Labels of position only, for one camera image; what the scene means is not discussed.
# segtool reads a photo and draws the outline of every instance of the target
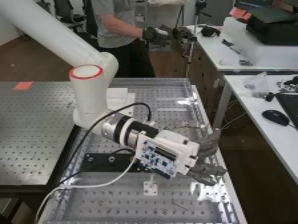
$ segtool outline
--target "computer mouse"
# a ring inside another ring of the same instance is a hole
[[[277,110],[266,110],[262,115],[267,120],[282,126],[287,126],[290,124],[287,116]]]

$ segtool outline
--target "white cylinder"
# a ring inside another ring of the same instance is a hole
[[[76,120],[93,121],[108,111],[102,68],[94,65],[80,66],[72,69],[69,78],[77,103]]]
[[[73,67],[100,66],[109,85],[118,69],[114,56],[100,53],[33,0],[0,0],[0,13]]]

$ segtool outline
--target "keyboard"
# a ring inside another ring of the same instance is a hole
[[[293,124],[298,128],[298,95],[278,93],[275,97],[291,119]]]

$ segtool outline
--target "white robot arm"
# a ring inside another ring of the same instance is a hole
[[[118,69],[114,56],[100,53],[33,0],[0,0],[0,14],[74,67],[69,75],[77,103],[73,120],[89,129],[110,112],[106,88]],[[104,119],[92,132],[136,149],[136,158],[142,165],[166,178],[181,173],[213,185],[211,176],[225,174],[221,167],[202,162],[210,152],[215,152],[218,133],[210,141],[198,144],[174,132],[158,131],[121,113]]]

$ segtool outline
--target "hand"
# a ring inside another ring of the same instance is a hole
[[[172,38],[166,31],[148,27],[142,30],[142,39],[153,44],[166,46]]]

